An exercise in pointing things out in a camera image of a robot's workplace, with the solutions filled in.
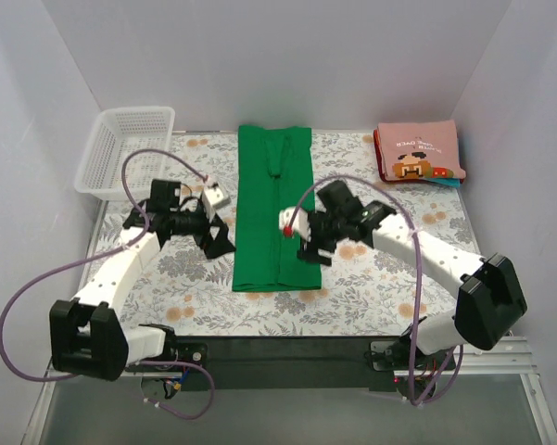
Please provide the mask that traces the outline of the green t shirt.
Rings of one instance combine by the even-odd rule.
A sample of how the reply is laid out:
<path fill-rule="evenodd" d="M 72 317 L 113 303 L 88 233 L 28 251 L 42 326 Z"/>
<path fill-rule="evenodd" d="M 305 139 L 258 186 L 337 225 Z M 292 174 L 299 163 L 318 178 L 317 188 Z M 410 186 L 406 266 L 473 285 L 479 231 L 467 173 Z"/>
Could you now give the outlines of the green t shirt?
<path fill-rule="evenodd" d="M 286 237 L 279 213 L 314 183 L 311 129 L 238 129 L 234 292 L 316 290 L 320 266 L 297 258 L 299 237 Z"/>

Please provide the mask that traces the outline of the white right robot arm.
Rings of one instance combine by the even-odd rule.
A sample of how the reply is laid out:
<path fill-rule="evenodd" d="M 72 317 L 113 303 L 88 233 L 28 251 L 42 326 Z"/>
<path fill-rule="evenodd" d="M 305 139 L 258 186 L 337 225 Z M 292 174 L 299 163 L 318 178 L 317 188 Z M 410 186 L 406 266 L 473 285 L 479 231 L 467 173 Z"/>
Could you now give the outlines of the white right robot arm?
<path fill-rule="evenodd" d="M 362 204 L 342 180 L 327 184 L 317 197 L 322 210 L 294 207 L 279 213 L 283 234 L 300 239 L 300 260 L 329 266 L 338 242 L 362 242 L 415 267 L 418 278 L 429 277 L 456 300 L 453 310 L 420 317 L 391 344 L 371 350 L 375 369 L 422 368 L 463 345 L 492 350 L 525 315 L 525 296 L 509 258 L 455 248 L 419 231 L 389 203 Z"/>

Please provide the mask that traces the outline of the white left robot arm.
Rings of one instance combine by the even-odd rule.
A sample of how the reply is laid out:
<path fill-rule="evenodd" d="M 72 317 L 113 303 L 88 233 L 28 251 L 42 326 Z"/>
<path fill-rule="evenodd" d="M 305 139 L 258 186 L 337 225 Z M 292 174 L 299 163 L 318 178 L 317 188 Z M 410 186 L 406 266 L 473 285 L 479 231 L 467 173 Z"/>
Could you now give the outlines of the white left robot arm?
<path fill-rule="evenodd" d="M 148 360 L 170 370 L 180 352 L 174 331 L 161 324 L 125 329 L 120 314 L 146 266 L 175 236 L 190 236 L 209 260 L 235 250 L 218 211 L 230 198 L 207 181 L 195 198 L 181 196 L 181 184 L 155 180 L 150 196 L 133 203 L 120 232 L 120 247 L 70 300 L 49 312 L 52 364 L 56 370 L 114 381 L 130 365 Z M 194 200 L 189 210 L 186 204 Z"/>

